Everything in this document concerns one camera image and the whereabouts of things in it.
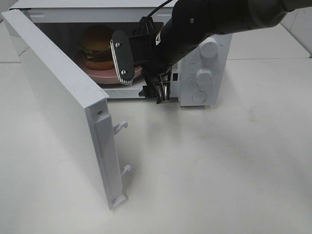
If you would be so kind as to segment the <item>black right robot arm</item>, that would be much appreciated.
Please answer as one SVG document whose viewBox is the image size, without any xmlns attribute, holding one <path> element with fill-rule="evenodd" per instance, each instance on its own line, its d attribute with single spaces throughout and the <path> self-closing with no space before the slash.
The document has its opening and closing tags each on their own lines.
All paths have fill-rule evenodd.
<svg viewBox="0 0 312 234">
<path fill-rule="evenodd" d="M 141 67 L 145 85 L 139 96 L 157 103 L 177 88 L 181 106 L 216 104 L 234 33 L 271 28 L 309 0 L 179 0 L 171 18 L 156 28 L 142 17 L 135 34 L 113 33 L 111 51 L 120 84 L 132 85 Z"/>
</svg>

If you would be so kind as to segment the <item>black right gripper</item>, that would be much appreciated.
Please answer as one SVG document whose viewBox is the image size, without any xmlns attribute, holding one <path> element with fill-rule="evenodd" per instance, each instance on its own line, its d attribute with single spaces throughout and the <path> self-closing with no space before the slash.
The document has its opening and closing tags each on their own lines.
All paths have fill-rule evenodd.
<svg viewBox="0 0 312 234">
<path fill-rule="evenodd" d="M 171 73 L 165 72 L 206 39 L 209 29 L 210 23 L 198 17 L 172 17 L 162 28 L 142 17 L 132 37 L 113 32 L 110 45 L 119 83 L 132 85 L 134 65 L 141 66 L 147 73 L 142 73 L 146 85 L 139 97 L 155 98 L 157 104 L 169 101 Z"/>
</svg>

